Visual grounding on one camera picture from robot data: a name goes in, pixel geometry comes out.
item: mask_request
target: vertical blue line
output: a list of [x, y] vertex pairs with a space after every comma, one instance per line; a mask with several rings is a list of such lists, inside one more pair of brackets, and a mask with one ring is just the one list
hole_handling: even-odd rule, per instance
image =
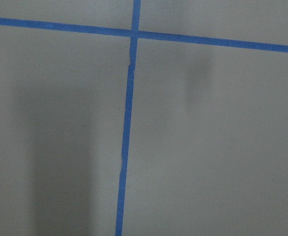
[[132, 37], [130, 38], [130, 45], [129, 45], [130, 65], [128, 66], [128, 82], [127, 82], [126, 99], [125, 99], [124, 129], [123, 129], [123, 140], [122, 140], [122, 166], [121, 166], [120, 182], [119, 182], [115, 236], [122, 236], [122, 229], [123, 229], [126, 177], [127, 177], [127, 170], [128, 170], [129, 133], [130, 133], [130, 120], [131, 120], [131, 115], [132, 115], [134, 71], [135, 71], [135, 65], [136, 65], [139, 15], [140, 15], [140, 0], [134, 0], [132, 28], [131, 28]]

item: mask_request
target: horizontal blue line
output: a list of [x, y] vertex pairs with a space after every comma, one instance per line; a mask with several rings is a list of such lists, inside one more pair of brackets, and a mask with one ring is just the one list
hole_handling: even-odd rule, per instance
[[113, 29], [105, 27], [71, 25], [71, 24], [8, 19], [8, 18], [0, 18], [0, 25], [45, 29], [45, 30], [60, 30], [60, 31], [80, 32], [80, 33], [94, 33], [94, 34], [104, 34], [104, 35], [122, 36], [122, 37], [137, 37], [143, 39], [196, 43], [205, 45], [216, 45], [216, 46], [288, 53], [288, 45], [247, 42], [232, 39], [198, 37], [198, 36], [147, 32], [147, 31], [132, 32], [128, 29]]
[[127, 29], [113, 29], [113, 28], [96, 27], [96, 26], [71, 25], [71, 24], [62, 24], [62, 23], [53, 23], [44, 21], [29, 21], [29, 20], [0, 18], [0, 25], [131, 37], [130, 30]]

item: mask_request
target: gray surface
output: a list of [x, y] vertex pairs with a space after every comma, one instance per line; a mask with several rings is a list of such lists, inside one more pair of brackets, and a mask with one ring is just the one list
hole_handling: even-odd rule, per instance
[[138, 47], [124, 236], [288, 235], [288, 54]]
[[0, 26], [0, 236], [114, 234], [128, 47]]
[[288, 45], [288, 1], [144, 0], [140, 30]]
[[0, 0], [0, 17], [130, 29], [132, 0]]

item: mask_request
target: blue line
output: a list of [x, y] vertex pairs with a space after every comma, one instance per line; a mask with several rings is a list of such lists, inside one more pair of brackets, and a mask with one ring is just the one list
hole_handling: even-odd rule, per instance
[[208, 37], [198, 37], [198, 36], [169, 34], [169, 33], [147, 32], [147, 31], [139, 31], [138, 38], [288, 53], [287, 45], [247, 42], [247, 41], [239, 41], [239, 40], [231, 40], [231, 39], [208, 38]]
[[[134, 2], [134, 7], [138, 7], [139, 3], [137, 2], [138, 1]], [[104, 35], [122, 36], [122, 37], [138, 37], [144, 39], [164, 40], [172, 42], [196, 43], [205, 45], [216, 45], [216, 46], [247, 48], [247, 49], [288, 53], [288, 45], [138, 31], [139, 12], [135, 11], [133, 13], [133, 19], [134, 20], [132, 21], [132, 31], [128, 29], [114, 29], [105, 27], [71, 25], [71, 24], [8, 19], [8, 18], [0, 18], [0, 25], [44, 29], [44, 30], [60, 30], [60, 31], [79, 32], [79, 33], [94, 33], [94, 34], [104, 34]]]
[[28, 21], [20, 19], [0, 18], [0, 25], [44, 29], [44, 30], [60, 30], [60, 31], [79, 32], [79, 33], [95, 33], [95, 34], [104, 34], [104, 35], [113, 35], [122, 37], [131, 36], [130, 30], [128, 29], [113, 29], [113, 28], [96, 27], [96, 26], [81, 26], [81, 25], [71, 25], [71, 24], [43, 22], [43, 21]]
[[136, 35], [138, 33], [138, 27], [139, 27], [139, 14], [140, 14], [140, 0], [134, 0], [132, 30], [131, 30], [132, 35], [134, 36], [130, 38], [130, 46], [129, 46], [130, 65], [128, 66], [128, 82], [127, 82], [126, 99], [125, 99], [124, 130], [122, 141], [122, 166], [119, 182], [115, 236], [122, 236], [122, 230], [123, 230], [124, 202], [125, 202], [126, 178], [128, 170], [129, 133], [130, 133], [130, 121], [132, 115], [134, 72], [136, 66], [136, 54], [137, 54], [137, 42], [138, 42], [138, 38], [136, 37]]

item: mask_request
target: blue tape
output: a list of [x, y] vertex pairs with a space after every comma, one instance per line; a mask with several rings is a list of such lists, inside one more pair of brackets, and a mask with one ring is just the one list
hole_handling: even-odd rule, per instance
[[81, 26], [81, 25], [71, 25], [71, 24], [43, 22], [43, 21], [28, 21], [19, 19], [8, 19], [8, 18], [0, 18], [0, 25], [44, 29], [44, 30], [60, 30], [60, 31], [79, 32], [79, 33], [94, 33], [94, 34], [104, 34], [104, 35], [113, 35], [122, 37], [131, 36], [130, 30], [128, 29], [113, 29], [113, 28], [96, 27], [96, 26]]
[[130, 121], [132, 115], [134, 72], [136, 66], [136, 54], [137, 54], [137, 42], [138, 42], [138, 38], [136, 37], [136, 35], [138, 33], [138, 27], [139, 27], [139, 14], [140, 14], [140, 0], [134, 0], [132, 28], [131, 28], [132, 35], [134, 35], [134, 37], [130, 38], [130, 46], [129, 46], [130, 65], [128, 66], [128, 82], [127, 82], [126, 99], [125, 99], [124, 130], [122, 141], [122, 166], [119, 182], [115, 236], [122, 236], [122, 229], [123, 229], [124, 201], [125, 201], [126, 178], [128, 170], [129, 133], [130, 133]]
[[231, 39], [208, 38], [208, 37], [188, 36], [188, 35], [169, 34], [169, 33], [147, 32], [147, 31], [139, 31], [138, 38], [288, 53], [288, 46], [286, 45], [256, 43], [256, 42], [247, 42]]

